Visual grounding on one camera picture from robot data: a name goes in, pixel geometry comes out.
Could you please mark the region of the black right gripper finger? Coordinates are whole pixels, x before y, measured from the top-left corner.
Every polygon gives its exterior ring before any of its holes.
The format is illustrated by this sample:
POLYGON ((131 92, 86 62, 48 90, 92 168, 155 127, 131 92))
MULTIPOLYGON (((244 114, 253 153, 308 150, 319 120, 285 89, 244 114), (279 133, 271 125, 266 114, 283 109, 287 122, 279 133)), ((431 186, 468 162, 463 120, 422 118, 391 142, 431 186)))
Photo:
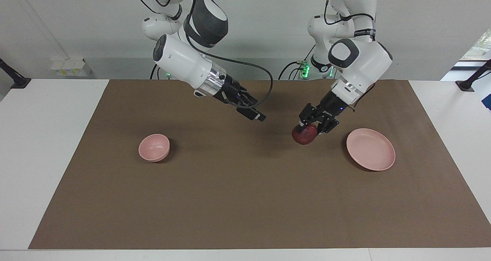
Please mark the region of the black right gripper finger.
POLYGON ((239 93, 239 106, 241 107, 255 107, 258 103, 252 95, 249 93, 239 93))
POLYGON ((263 122, 266 119, 265 114, 259 112, 256 108, 252 108, 252 107, 248 107, 248 106, 237 107, 236 111, 251 121, 263 122))

